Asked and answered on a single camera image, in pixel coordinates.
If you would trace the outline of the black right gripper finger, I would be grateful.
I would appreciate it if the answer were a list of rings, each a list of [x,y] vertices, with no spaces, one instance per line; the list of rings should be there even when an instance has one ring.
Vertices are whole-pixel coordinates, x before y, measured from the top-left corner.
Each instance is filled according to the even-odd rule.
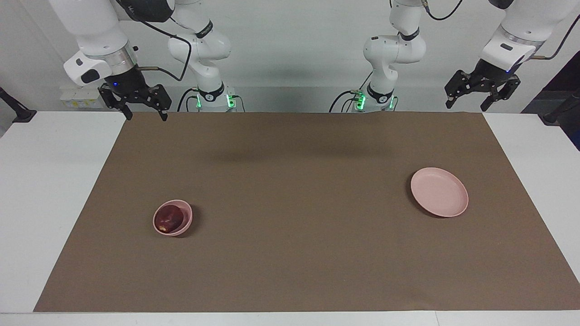
[[[172,99],[168,95],[164,85],[157,84],[149,87],[147,93],[147,106],[157,111],[163,122],[167,121]]]
[[[117,99],[111,88],[106,83],[98,87],[98,91],[107,108],[115,109],[116,111],[122,113],[126,120],[132,119],[133,113],[126,104],[126,99],[124,97]]]

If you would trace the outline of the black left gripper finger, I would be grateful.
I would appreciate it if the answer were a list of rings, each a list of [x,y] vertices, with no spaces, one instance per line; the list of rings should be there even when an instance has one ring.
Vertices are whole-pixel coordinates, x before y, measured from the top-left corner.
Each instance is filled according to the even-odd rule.
[[[460,97],[472,93],[472,86],[472,74],[466,73],[463,70],[458,70],[455,72],[455,74],[444,86],[444,91],[447,95],[447,101],[445,102],[447,109],[450,110],[457,99]]]
[[[513,95],[515,90],[519,87],[521,81],[517,75],[511,76],[507,81],[501,85],[500,89],[493,83],[490,86],[489,95],[481,103],[480,109],[486,112],[493,103],[498,101],[507,101]]]

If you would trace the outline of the dark red apple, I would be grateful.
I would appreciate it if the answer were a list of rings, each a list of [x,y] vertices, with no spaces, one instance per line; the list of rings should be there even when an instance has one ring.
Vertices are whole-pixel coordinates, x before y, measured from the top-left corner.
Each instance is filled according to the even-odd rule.
[[[176,231],[183,223],[182,210],[174,205],[161,207],[154,215],[154,226],[161,233],[168,234]]]

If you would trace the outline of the pink plate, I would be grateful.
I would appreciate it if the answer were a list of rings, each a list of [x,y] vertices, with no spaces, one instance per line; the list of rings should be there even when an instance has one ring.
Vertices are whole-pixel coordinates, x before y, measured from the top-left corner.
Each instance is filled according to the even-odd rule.
[[[457,217],[469,206],[465,185],[452,173],[435,167],[416,171],[410,180],[414,200],[437,217]]]

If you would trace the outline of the pink bowl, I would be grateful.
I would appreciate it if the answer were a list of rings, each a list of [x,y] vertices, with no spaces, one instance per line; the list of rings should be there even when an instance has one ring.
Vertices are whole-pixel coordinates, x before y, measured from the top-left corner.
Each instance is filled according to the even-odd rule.
[[[183,219],[183,223],[176,231],[174,231],[172,233],[164,234],[155,228],[154,215],[161,207],[168,206],[168,205],[174,205],[174,206],[179,207],[183,212],[184,219]],[[154,230],[157,231],[160,235],[165,235],[165,236],[170,236],[170,237],[182,235],[191,226],[191,223],[193,222],[193,209],[191,208],[191,205],[189,203],[187,203],[183,200],[170,200],[168,202],[165,202],[155,211],[155,213],[153,215],[152,223],[153,223]]]

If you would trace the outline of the brown table mat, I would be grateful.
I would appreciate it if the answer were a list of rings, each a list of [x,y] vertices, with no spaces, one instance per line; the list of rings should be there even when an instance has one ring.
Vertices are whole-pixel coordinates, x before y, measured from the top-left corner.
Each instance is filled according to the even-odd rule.
[[[469,206],[437,217],[435,167]],[[165,202],[193,209],[160,235]],[[135,113],[35,312],[580,310],[580,283],[483,114]]]

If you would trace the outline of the black clamp mount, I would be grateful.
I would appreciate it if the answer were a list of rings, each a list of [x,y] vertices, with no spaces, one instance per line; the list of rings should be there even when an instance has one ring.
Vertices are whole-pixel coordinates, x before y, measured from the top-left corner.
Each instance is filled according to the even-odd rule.
[[[29,109],[27,106],[23,105],[19,100],[9,95],[2,87],[0,87],[0,99],[2,99],[2,101],[4,101],[15,112],[16,118],[13,120],[13,123],[30,122],[38,112],[37,110]]]
[[[540,113],[538,117],[546,126],[560,126],[559,118],[566,115],[580,118],[580,87],[569,97],[548,113]]]

